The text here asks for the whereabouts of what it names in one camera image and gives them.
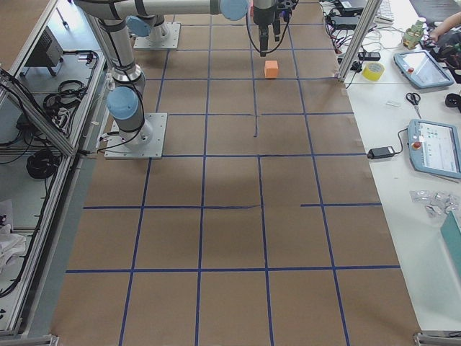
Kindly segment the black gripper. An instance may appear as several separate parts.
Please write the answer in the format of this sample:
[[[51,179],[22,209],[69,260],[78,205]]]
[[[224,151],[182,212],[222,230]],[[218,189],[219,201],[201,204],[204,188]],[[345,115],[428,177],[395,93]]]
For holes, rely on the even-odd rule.
[[[268,51],[269,26],[273,26],[274,40],[280,41],[281,25],[279,18],[285,23],[291,20],[292,12],[298,1],[292,0],[254,0],[253,21],[259,27],[259,55],[265,57]]]

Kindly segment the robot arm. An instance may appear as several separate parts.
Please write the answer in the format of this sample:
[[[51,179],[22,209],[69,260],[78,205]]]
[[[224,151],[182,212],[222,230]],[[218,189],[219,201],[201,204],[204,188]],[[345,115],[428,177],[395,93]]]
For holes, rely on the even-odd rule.
[[[76,1],[86,15],[96,20],[101,32],[103,51],[113,64],[116,85],[130,84],[132,93],[141,98],[137,84],[143,75],[136,64],[129,33],[148,37],[155,25],[162,25],[164,16],[176,14],[223,15],[230,21],[247,18],[253,14],[254,24],[259,29],[259,45],[254,49],[261,57],[273,53],[268,49],[269,27],[273,27],[274,39],[280,43],[285,32],[280,30],[280,21],[290,23],[296,1]]]

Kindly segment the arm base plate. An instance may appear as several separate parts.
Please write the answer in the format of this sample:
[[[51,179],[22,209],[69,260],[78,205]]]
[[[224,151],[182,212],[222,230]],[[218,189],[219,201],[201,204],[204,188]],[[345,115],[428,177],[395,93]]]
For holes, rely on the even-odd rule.
[[[160,159],[164,148],[168,115],[166,113],[146,113],[145,124],[136,138],[130,139],[127,133],[121,132],[110,136],[107,142],[109,149],[104,151],[106,159]]]
[[[181,24],[179,22],[164,22],[153,27],[148,36],[137,36],[135,50],[169,50],[177,49]]]

